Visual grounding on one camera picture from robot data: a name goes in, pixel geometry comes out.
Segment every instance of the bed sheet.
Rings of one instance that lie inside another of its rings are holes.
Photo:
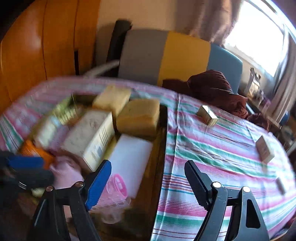
[[[206,126],[196,115],[204,104],[194,98],[147,84],[111,79],[63,77],[46,81],[15,101],[0,117],[0,149],[17,152],[32,126],[72,93],[99,94],[106,85],[127,86],[131,98],[158,98],[168,108],[168,133],[160,200],[151,240],[193,240],[206,215],[184,174],[184,164],[198,168],[229,188],[249,186],[269,236],[295,213],[295,175],[282,145],[263,128],[212,107],[219,121]],[[265,134],[275,151],[268,164],[260,162],[255,142]],[[275,179],[284,174],[288,192],[281,194]],[[218,240],[226,235],[231,207],[227,207]]]

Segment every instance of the cardboard box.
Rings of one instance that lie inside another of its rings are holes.
[[[74,158],[83,170],[94,172],[114,136],[112,113],[88,110],[67,135],[63,154]]]
[[[207,105],[200,106],[197,115],[202,117],[208,126],[214,126],[218,121],[218,117]]]
[[[268,164],[274,158],[274,152],[264,136],[256,141],[256,148],[263,163]]]

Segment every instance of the open box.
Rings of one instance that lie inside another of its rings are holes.
[[[95,95],[72,95],[64,99],[34,127],[30,138],[33,138],[34,133],[47,117],[51,115],[61,116],[65,109],[70,106],[83,105],[89,108],[95,97]],[[161,105],[156,138],[140,137],[151,141],[153,147],[136,198],[132,199],[129,207],[121,213],[121,220],[114,224],[107,224],[102,221],[99,213],[91,213],[92,220],[102,240],[150,240],[162,185],[167,119],[167,107]],[[115,130],[115,137],[117,139],[120,137],[117,130]],[[69,223],[68,226],[70,232],[75,234],[73,225]]]

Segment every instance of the orange wooden panel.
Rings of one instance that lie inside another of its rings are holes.
[[[74,75],[74,26],[78,0],[47,0],[43,52],[47,78]]]
[[[2,42],[0,43],[0,114],[11,104],[8,90],[3,83],[2,77],[2,61],[1,61]]]
[[[2,80],[11,101],[46,80],[42,27],[46,0],[34,1],[12,24],[2,40]]]
[[[76,15],[74,49],[78,50],[79,71],[92,67],[100,0],[79,0]]]

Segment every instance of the blue gripper pad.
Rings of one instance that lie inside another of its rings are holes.
[[[98,169],[86,177],[84,183],[87,191],[87,198],[85,201],[85,208],[87,211],[98,203],[104,187],[111,175],[111,170],[111,162],[103,160]]]
[[[42,157],[15,155],[7,159],[9,166],[14,169],[42,168],[44,165]]]

